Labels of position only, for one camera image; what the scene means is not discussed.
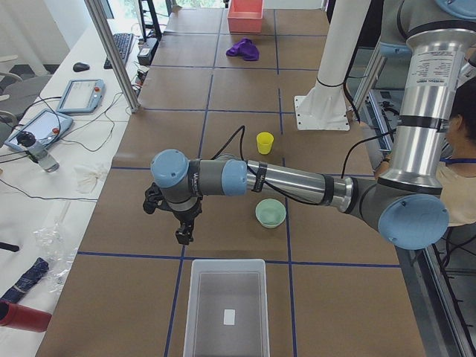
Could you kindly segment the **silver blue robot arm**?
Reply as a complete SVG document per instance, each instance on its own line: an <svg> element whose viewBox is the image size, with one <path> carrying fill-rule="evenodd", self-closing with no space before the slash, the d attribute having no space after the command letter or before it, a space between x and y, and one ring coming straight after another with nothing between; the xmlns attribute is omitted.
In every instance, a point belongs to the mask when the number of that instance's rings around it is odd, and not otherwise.
<svg viewBox="0 0 476 357"><path fill-rule="evenodd" d="M333 206L355 216L400 248L417 250L440 239L449 214L440 200L437 164L463 82L463 58L475 42L475 3L389 1L382 26L383 34L411 50L400 123L382 176L334 179L222 154L190 160L167 149L152 160L154 181L146 190L144 211L171 212L180 223L176 238L186 245L204 196L240 196L268 187L305 205Z"/></svg>

